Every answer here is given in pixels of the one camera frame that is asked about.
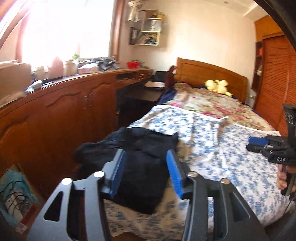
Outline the person's right hand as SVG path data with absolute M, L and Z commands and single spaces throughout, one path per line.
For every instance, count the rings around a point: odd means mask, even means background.
M 295 166 L 287 166 L 287 173 L 295 174 L 296 173 Z M 280 190 L 284 190 L 287 187 L 287 182 L 286 182 L 287 173 L 283 172 L 283 165 L 278 164 L 276 184 Z

